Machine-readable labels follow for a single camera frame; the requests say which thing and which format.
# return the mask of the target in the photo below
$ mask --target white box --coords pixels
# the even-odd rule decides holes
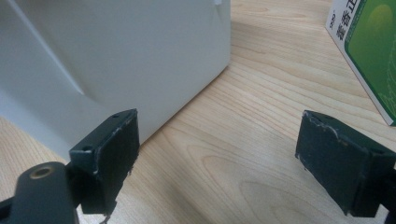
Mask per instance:
[[[0,115],[68,159],[113,113],[141,142],[227,65],[230,1],[0,2]]]

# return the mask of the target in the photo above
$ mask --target white plastic object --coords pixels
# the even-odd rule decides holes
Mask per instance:
[[[213,3],[214,3],[216,6],[219,6],[219,5],[221,5],[222,0],[213,0]]]
[[[0,27],[0,115],[65,159],[130,108],[145,141],[230,59],[230,1],[7,0]]]

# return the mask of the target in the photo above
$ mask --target wooden table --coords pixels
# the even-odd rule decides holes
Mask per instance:
[[[375,219],[344,216],[294,158],[305,109],[396,150],[396,129],[324,28],[330,5],[232,0],[230,65],[141,147],[109,223],[383,223],[383,207]],[[0,200],[44,161],[61,159],[0,119]]]

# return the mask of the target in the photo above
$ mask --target light wood surface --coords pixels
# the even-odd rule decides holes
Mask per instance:
[[[376,218],[344,216],[294,158],[305,109],[396,150],[396,129],[324,28],[330,5],[232,0],[230,65],[141,147],[109,223],[383,223],[383,207]],[[0,200],[44,161],[61,159],[0,119]]]

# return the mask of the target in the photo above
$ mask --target green box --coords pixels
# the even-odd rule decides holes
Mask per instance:
[[[326,28],[388,125],[396,125],[396,1],[334,0]]]

